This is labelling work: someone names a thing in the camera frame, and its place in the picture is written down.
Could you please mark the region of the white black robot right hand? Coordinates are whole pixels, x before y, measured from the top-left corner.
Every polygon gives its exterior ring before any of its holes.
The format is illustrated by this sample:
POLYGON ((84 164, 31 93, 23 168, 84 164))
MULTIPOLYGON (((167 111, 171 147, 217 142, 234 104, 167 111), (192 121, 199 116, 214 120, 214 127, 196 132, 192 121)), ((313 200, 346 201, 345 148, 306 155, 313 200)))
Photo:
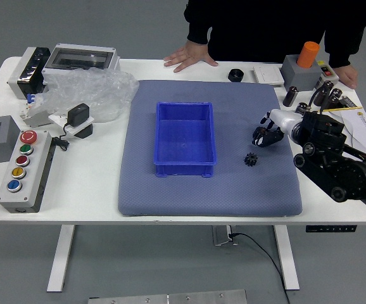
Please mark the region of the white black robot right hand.
POLYGON ((284 138, 284 135, 293 137, 293 131, 302 121, 299 113, 273 109, 261 119, 261 126, 253 132, 252 144, 264 148, 273 145, 284 138))

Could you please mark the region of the person's left hand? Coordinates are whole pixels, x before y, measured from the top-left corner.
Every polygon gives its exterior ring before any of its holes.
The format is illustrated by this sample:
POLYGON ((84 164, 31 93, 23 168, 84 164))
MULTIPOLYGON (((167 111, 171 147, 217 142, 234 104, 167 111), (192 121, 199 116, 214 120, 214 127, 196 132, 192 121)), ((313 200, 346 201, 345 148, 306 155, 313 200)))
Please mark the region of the person's left hand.
POLYGON ((336 68, 336 73, 339 77, 339 80, 350 89, 356 89, 358 85, 358 72, 352 66, 342 66, 336 68))

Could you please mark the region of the person's right hand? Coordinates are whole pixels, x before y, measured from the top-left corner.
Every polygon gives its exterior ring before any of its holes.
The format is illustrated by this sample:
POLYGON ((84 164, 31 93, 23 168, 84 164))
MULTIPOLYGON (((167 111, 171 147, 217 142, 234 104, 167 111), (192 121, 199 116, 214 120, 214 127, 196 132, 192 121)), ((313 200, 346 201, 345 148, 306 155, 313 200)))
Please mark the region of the person's right hand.
POLYGON ((174 73, 179 73, 200 61, 204 61, 211 67, 218 66, 218 63, 209 55, 207 44, 197 44, 191 41, 187 41, 174 53, 165 57, 163 61, 164 67, 175 66, 174 73))

